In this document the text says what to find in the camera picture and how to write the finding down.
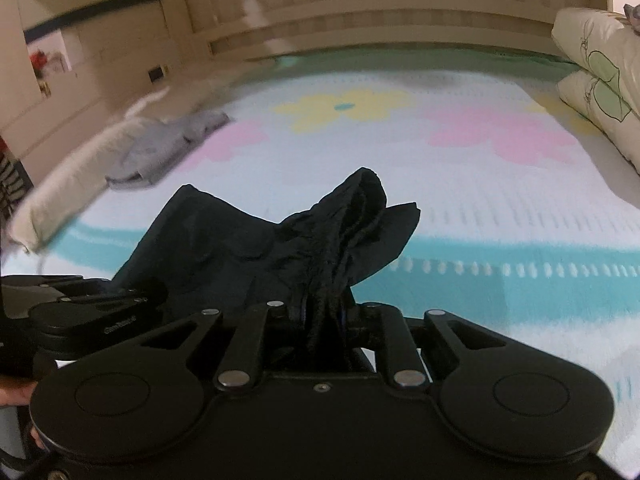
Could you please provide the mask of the left hand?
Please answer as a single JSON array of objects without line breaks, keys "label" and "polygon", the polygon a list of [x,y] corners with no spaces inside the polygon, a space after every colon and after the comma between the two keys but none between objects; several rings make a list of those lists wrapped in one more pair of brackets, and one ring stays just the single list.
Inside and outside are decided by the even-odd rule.
[{"label": "left hand", "polygon": [[0,404],[5,406],[28,405],[38,382],[28,379],[1,377]]}]

